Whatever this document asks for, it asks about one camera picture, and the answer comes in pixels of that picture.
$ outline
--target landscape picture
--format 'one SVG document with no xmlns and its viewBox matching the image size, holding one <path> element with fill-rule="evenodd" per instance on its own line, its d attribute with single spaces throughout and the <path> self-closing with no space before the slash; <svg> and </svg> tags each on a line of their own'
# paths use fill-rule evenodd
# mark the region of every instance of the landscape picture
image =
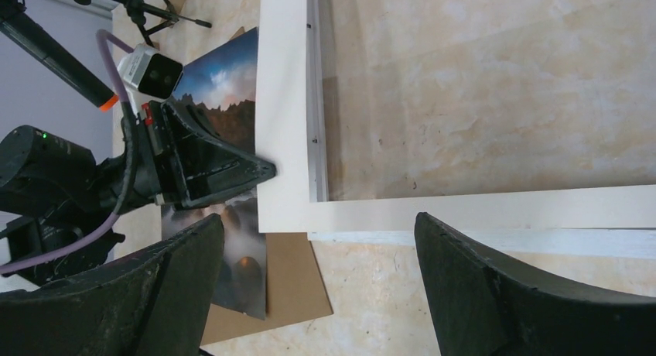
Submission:
<svg viewBox="0 0 656 356">
<path fill-rule="evenodd" d="M 258 30 L 252 29 L 186 65 L 171 100 L 196 105 L 224 141 L 255 152 L 257 58 Z M 258 230 L 255 190 L 193 211 L 163 207 L 162 239 L 213 213 L 223 221 L 225 248 L 212 303 L 265 319 L 266 239 Z"/>
</svg>

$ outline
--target brown cardboard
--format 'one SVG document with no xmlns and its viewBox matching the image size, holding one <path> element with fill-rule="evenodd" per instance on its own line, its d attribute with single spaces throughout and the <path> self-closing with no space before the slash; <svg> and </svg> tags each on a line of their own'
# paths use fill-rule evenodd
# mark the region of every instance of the brown cardboard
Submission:
<svg viewBox="0 0 656 356">
<path fill-rule="evenodd" d="M 212 305 L 202 345 L 333 314 L 306 234 L 267 234 L 267 319 Z"/>
</svg>

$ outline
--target white frame edge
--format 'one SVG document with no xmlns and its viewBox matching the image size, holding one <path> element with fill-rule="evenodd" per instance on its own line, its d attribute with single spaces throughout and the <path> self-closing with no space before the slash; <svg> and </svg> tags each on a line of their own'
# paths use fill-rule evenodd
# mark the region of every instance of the white frame edge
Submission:
<svg viewBox="0 0 656 356">
<path fill-rule="evenodd" d="M 466 231 L 656 227 L 656 185 L 312 202 L 308 3 L 261 0 L 256 153 L 278 168 L 258 186 L 261 232 L 411 231 L 421 211 Z"/>
</svg>

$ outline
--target black tripod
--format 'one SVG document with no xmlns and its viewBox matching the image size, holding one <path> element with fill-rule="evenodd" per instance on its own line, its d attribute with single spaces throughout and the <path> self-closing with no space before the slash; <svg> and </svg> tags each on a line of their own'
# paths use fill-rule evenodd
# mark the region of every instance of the black tripod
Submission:
<svg viewBox="0 0 656 356">
<path fill-rule="evenodd" d="M 91 0 L 74 0 L 74 1 L 80 5 L 89 5 L 91 3 Z M 164 3 L 166 4 L 166 10 L 159 9 L 152 5 L 146 4 L 144 0 L 112 0 L 112 1 L 120 2 L 121 4 L 123 4 L 125 10 L 128 12 L 128 15 L 130 16 L 130 19 L 133 21 L 134 24 L 137 25 L 139 31 L 142 33 L 142 36 L 144 37 L 145 42 L 150 46 L 153 46 L 152 40 L 150 40 L 150 36 L 153 33 L 165 29 L 166 27 L 173 26 L 181 19 L 194 22 L 198 26 L 207 27 L 207 28 L 212 27 L 212 24 L 209 22 L 205 22 L 200 19 L 191 19 L 177 14 L 175 8 L 173 8 L 173 4 L 171 4 L 171 1 L 169 0 L 163 0 Z M 144 13 L 155 15 L 161 19 L 164 19 L 165 21 L 159 23 L 157 26 L 154 26 L 151 29 L 146 29 Z"/>
</svg>

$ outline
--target orange ring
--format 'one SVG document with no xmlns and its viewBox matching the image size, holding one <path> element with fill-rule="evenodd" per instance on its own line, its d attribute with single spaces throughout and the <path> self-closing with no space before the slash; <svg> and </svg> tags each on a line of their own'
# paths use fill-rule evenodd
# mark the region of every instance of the orange ring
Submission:
<svg viewBox="0 0 656 356">
<path fill-rule="evenodd" d="M 111 96 L 111 98 L 109 98 L 109 101 L 106 101 L 102 106 L 100 106 L 100 110 L 103 112 L 107 112 L 112 107 L 114 107 L 114 104 L 116 104 L 116 102 L 118 102 L 118 96 L 114 94 Z"/>
</svg>

